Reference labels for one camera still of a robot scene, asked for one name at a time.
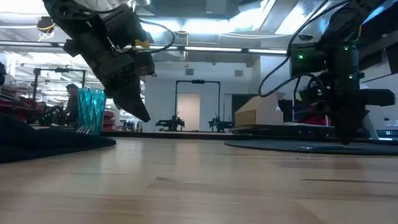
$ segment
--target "person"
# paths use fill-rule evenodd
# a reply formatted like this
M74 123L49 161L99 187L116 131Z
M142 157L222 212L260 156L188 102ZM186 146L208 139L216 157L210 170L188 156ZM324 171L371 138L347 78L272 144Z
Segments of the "person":
M67 85L67 91L69 93L69 100L67 108L64 110L64 114L69 113L70 125L76 126L78 122L78 92L79 88L75 84Z
M6 81L6 67L0 62L0 86Z

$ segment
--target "wooden table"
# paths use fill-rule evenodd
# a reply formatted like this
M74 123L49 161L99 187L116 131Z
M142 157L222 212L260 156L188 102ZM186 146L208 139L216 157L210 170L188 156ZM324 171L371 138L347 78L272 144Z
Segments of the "wooden table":
M398 223L396 157L117 141L0 165L0 223Z

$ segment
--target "black robotic arm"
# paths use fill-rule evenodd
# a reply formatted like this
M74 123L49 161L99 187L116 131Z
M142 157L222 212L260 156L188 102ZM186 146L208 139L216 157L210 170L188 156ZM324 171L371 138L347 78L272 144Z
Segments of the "black robotic arm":
M369 113L366 105L393 105L395 95L390 90L360 89L359 80L364 74L359 71L359 50L356 37L353 38L363 21L384 0L345 2L332 15L319 42L293 44L288 56L292 78L312 76L307 89L300 94L315 112L331 119L340 142L348 144L363 126L363 119ZM323 73L315 77L312 72Z
M105 87L108 98L135 117L147 122L149 114L141 99L140 76L154 73L150 52L137 52L128 45L147 40L140 19L127 5L109 11L94 11L74 0L44 0L50 17L71 40L64 51L81 55Z

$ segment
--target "fluorescent light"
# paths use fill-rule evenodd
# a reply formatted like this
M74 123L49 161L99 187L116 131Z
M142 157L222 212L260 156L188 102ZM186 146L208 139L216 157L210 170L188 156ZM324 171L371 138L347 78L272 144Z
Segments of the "fluorescent light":
M72 81L72 79L70 79L70 78L68 78L68 77L65 77L64 75L61 75L61 78L63 78L63 79L66 80L66 81Z
M383 140L383 141L392 141L392 138L379 138L379 140Z
M227 20L189 19L183 31L190 34L223 34L229 32L230 29Z
M232 32L238 29L248 30L253 27L261 16L261 8L251 9L246 12L241 12L229 20L229 31Z
M263 25L264 21L267 19L269 13L271 12L272 7L274 7L276 0L264 0L261 2L262 12L259 15L259 18L254 23L252 30L259 30Z
M373 19L375 16L380 14L383 10L384 10L384 6L379 6L377 9L373 10L373 12L368 16L368 18L366 18L366 20L362 24Z
M185 50L209 51L209 52L241 52L242 49L224 47L185 47Z
M0 45L4 46L22 46L22 47L51 47L51 43L43 42L16 42L16 41L0 41Z
M154 22L163 26L166 26L167 28L169 28L171 31L180 31L181 30L181 25L178 22L178 20L176 19L168 19L168 20L146 20L148 22ZM162 33L162 32L166 32L165 29L159 27L159 26L155 26L155 25L150 25L150 24L145 24L145 23L141 23L142 28L150 33Z
M150 46L149 50L159 50L161 48L163 48L164 46ZM167 50L176 50L177 47L169 47Z
M33 29L36 26L0 26L2 29Z
M329 3L326 3L315 15L319 15L322 13L328 6ZM289 15L284 19L282 24L279 26L279 28L276 30L275 34L287 34L291 35L294 34L303 24L306 20L309 18L313 17L312 14L315 10L318 9L319 5L317 5L314 10L309 13L308 15L305 15L306 12L303 9L305 6L301 5L300 3L294 7L294 9L289 13Z
M256 54L286 54L286 50L249 49L249 53Z

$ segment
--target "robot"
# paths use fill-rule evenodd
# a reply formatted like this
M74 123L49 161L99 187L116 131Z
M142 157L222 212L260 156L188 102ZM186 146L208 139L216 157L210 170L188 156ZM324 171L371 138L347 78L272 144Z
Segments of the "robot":
M319 42L293 45L292 38L287 50L288 57L263 79L261 86L289 58L292 62L292 78L266 94L261 92L260 86L259 95L267 97L296 78L311 77L308 89L316 88L319 93L310 100L316 105L316 112L328 115L341 143L351 142L368 113L366 105L386 106L395 103L395 96L390 90L359 89L359 79L363 74L358 72L358 49L353 41L363 21L383 2L343 1L306 22L294 34L294 38L315 19L343 6L332 15ZM113 98L127 112L148 122L149 114L140 97L139 77L154 73L153 52L138 52L134 46L147 39L140 22L149 22L140 20L125 4L108 11L94 11L74 0L44 0L44 5L54 23L72 38L67 40L64 51L73 57L80 54L104 85L106 96ZM101 18L100 14L109 15ZM173 41L157 52L173 44L175 36L172 35ZM123 52L121 49L129 44L132 48ZM311 74L322 70L327 71L322 77Z
M161 128L160 131L178 131L178 126L180 126L180 131L182 131L182 128L185 127L185 121L181 120L180 117L173 115L172 119L159 120L155 125L168 128L167 130Z
M234 123L230 121L221 121L219 116L216 116L211 121L208 121L211 127L211 132L214 132L214 127L216 127L218 133L224 133L225 129L231 129L234 127Z

